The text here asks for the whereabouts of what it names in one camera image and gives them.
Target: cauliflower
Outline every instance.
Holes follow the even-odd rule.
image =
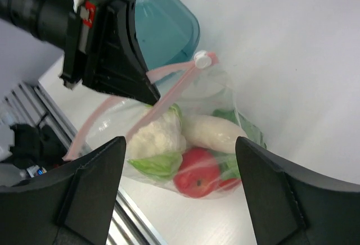
[[[156,180],[170,180],[182,162],[186,140],[181,134],[181,111],[173,105],[159,119],[142,127],[127,145],[128,162]]]

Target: white slider tab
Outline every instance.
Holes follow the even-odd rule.
[[[196,52],[193,59],[195,61],[195,66],[198,69],[205,69],[213,63],[212,58],[208,56],[208,52],[205,50]]]

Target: teal plastic container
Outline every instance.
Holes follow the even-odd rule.
[[[149,70],[189,61],[199,43],[199,23],[179,0],[136,0],[135,25]]]

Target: red label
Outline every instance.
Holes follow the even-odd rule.
[[[94,23],[96,6],[89,1],[85,1],[85,8],[89,11],[89,19],[84,19],[83,23],[91,28]]]

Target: white tabletop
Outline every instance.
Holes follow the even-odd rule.
[[[360,0],[181,1],[200,22],[199,49],[216,51],[236,76],[238,107],[269,149],[360,183]],[[106,96],[66,90],[60,71],[61,61],[40,82],[79,128]],[[242,188],[195,200],[127,178],[120,184],[171,245],[256,244]]]

